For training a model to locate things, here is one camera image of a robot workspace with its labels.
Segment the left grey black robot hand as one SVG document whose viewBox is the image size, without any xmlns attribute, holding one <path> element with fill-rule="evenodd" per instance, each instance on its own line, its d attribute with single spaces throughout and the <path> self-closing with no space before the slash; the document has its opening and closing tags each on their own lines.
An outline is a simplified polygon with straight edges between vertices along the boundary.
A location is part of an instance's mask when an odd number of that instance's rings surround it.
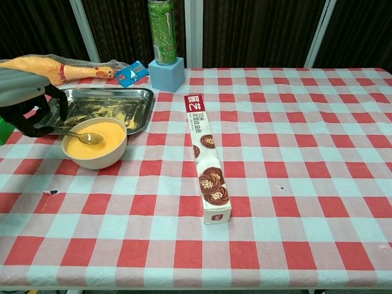
<svg viewBox="0 0 392 294">
<path fill-rule="evenodd" d="M 50 112 L 46 95 L 56 99 L 60 118 L 68 116 L 64 91 L 47 77 L 17 69 L 1 69 L 1 118 L 28 137 L 43 137 L 54 131 L 51 126 L 34 127 Z"/>
</svg>

